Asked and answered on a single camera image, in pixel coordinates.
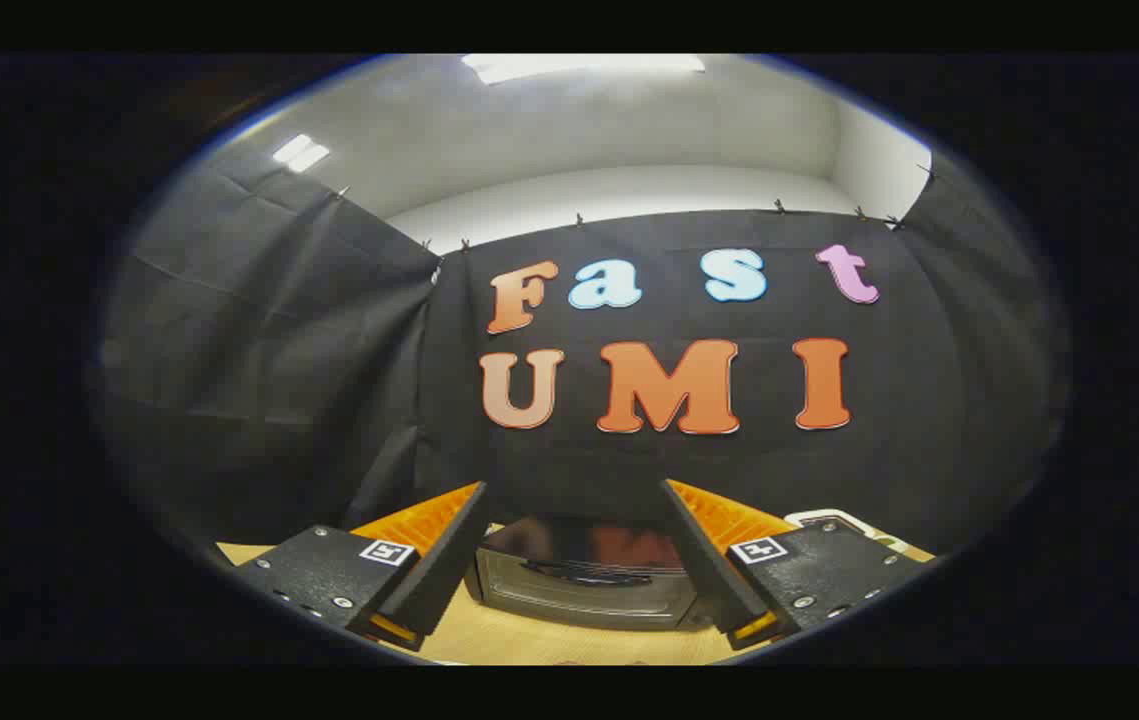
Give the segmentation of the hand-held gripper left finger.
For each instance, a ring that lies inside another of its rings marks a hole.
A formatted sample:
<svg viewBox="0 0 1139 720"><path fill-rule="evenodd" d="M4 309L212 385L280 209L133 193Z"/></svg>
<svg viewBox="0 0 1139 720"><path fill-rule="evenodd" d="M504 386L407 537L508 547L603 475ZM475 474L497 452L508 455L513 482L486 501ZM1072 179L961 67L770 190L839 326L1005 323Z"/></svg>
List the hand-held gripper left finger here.
<svg viewBox="0 0 1139 720"><path fill-rule="evenodd" d="M487 525L487 484L477 482L362 527L308 527L233 574L276 605L341 632L421 651Z"/></svg>

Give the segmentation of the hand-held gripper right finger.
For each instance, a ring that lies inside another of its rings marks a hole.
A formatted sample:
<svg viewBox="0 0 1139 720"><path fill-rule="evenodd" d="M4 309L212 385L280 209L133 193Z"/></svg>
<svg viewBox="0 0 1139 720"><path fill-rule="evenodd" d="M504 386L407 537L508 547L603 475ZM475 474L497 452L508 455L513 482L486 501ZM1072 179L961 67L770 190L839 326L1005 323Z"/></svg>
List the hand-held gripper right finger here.
<svg viewBox="0 0 1139 720"><path fill-rule="evenodd" d="M931 568L931 553L849 512L779 518L673 478L659 491L685 573L734 651L808 632Z"/></svg>

